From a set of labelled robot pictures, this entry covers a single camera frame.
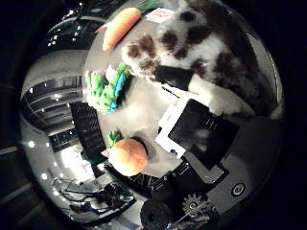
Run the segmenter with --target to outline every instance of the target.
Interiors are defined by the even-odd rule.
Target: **white label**
[[[114,73],[115,73],[115,70],[112,68],[111,65],[109,65],[106,69],[106,78],[108,81],[111,81]]]
[[[162,23],[170,19],[175,12],[167,9],[158,8],[146,15],[147,20]]]

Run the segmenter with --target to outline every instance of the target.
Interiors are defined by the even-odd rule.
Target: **plush toy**
[[[148,163],[145,148],[141,143],[132,139],[116,142],[109,150],[108,161],[125,176],[141,173]]]
[[[104,114],[114,112],[119,92],[130,75],[130,71],[125,63],[120,63],[110,81],[106,79],[105,73],[105,71],[85,72],[86,101],[90,106]]]
[[[216,115],[268,115],[276,99],[247,34],[215,1],[179,1],[174,16],[122,49],[131,73],[180,96],[192,93]]]
[[[159,7],[162,7],[162,3],[158,0],[144,0],[137,5],[137,8],[127,8],[120,11],[111,22],[98,29],[99,32],[107,28],[103,43],[103,51],[107,51],[109,48],[116,45],[141,18],[142,12]]]

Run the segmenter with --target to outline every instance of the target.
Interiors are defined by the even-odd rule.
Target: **gear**
[[[193,210],[201,204],[201,195],[191,194],[184,198],[182,202],[183,212],[192,217],[194,214]]]

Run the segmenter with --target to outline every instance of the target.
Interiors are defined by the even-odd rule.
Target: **carrot toy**
[[[136,8],[127,8],[120,11],[111,22],[97,30],[97,32],[100,32],[107,27],[103,43],[103,51],[107,51],[109,48],[116,45],[141,18],[143,12],[161,6],[162,3],[159,0],[144,0],[141,1]]]

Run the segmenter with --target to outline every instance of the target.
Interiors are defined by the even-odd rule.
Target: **brown and white plush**
[[[203,92],[206,87],[215,86],[212,92],[224,106],[235,106],[231,99],[238,104],[232,110],[222,107],[216,114],[244,110],[249,116],[268,115],[275,100],[262,81],[246,33],[228,10],[211,0],[180,3],[176,14],[160,24],[155,35],[144,34],[122,49],[123,61],[132,74],[154,81],[158,65],[192,70],[194,86],[189,85],[189,91],[208,95]]]

